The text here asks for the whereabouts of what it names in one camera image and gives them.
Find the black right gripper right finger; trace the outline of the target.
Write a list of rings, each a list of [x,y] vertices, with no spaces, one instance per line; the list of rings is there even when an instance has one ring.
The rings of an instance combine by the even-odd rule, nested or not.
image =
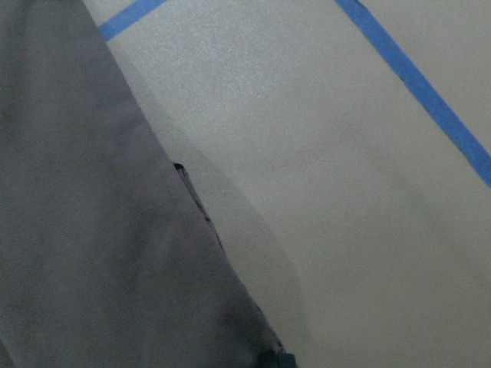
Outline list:
[[[278,368],[296,368],[295,355],[292,353],[279,353],[277,355]]]

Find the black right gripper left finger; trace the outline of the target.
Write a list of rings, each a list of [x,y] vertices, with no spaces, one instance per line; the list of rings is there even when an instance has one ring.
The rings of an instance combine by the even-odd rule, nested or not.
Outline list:
[[[277,354],[274,350],[262,352],[257,356],[257,368],[277,368]]]

